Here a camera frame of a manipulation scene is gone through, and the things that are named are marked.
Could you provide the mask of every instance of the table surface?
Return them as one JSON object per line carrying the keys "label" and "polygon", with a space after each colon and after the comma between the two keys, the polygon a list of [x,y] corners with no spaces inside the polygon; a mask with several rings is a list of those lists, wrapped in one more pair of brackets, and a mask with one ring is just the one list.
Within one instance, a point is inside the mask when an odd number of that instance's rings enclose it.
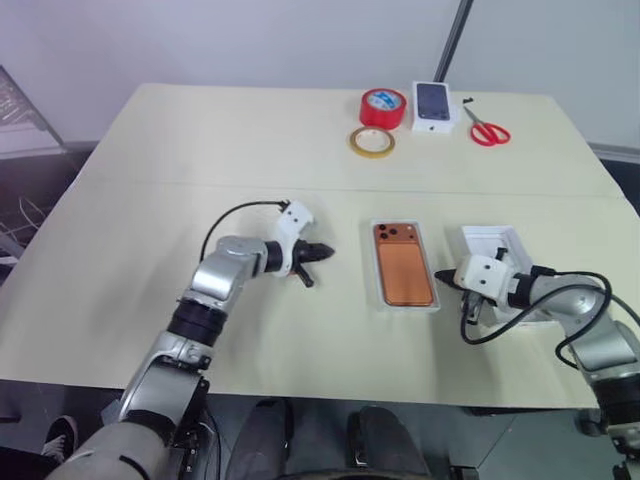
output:
{"label": "table surface", "polygon": [[[511,224],[535,262],[601,272],[639,309],[640,222],[584,140],[547,97],[474,93],[476,113],[508,127],[511,144],[473,144],[462,119],[450,137],[401,126],[392,155],[369,160],[346,144],[359,95],[142,87],[0,290],[0,377],[124,387],[166,327],[209,225],[242,201],[295,198],[316,215],[310,238],[336,254],[309,267],[313,289],[294,277],[246,285],[206,373],[211,391],[595,405],[555,360],[552,322],[470,347],[450,289],[438,287],[434,314],[381,309],[368,239],[372,219],[415,219],[438,270],[459,260],[460,226]],[[275,218],[246,210],[217,233],[265,237]]]}

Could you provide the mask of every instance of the white wall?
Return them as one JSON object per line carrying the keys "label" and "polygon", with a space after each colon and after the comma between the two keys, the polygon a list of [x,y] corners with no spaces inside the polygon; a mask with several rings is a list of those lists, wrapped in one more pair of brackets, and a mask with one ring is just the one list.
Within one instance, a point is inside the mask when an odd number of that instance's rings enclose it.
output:
{"label": "white wall", "polygon": [[389,86],[431,79],[457,0],[0,0],[0,63],[65,142],[137,85]]}
{"label": "white wall", "polygon": [[588,141],[640,148],[640,0],[476,0],[447,81],[553,95]]}

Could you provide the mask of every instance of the red tape roll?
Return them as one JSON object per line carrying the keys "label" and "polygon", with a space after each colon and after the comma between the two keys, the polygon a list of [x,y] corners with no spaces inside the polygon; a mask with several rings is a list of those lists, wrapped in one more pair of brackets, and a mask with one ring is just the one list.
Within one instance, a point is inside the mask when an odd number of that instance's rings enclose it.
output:
{"label": "red tape roll", "polygon": [[407,99],[389,88],[374,88],[362,95],[360,121],[369,127],[392,130],[402,123]]}

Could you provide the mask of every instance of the orange smartphone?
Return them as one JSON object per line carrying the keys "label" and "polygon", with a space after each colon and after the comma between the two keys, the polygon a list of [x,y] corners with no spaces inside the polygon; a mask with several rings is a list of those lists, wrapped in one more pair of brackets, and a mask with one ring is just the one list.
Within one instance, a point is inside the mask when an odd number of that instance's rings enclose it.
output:
{"label": "orange smartphone", "polygon": [[373,227],[384,301],[392,306],[433,305],[433,287],[416,226],[379,223]]}

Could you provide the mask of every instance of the scissor blade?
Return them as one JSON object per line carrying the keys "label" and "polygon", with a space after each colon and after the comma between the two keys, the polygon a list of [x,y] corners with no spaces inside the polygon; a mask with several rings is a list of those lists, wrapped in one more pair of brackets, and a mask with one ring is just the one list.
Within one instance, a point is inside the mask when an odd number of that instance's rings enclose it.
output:
{"label": "scissor blade", "polygon": [[473,123],[482,123],[482,121],[478,117],[476,117],[471,110],[469,110],[467,107],[464,107],[464,109],[467,112],[467,115],[469,115],[469,118],[473,120]]}

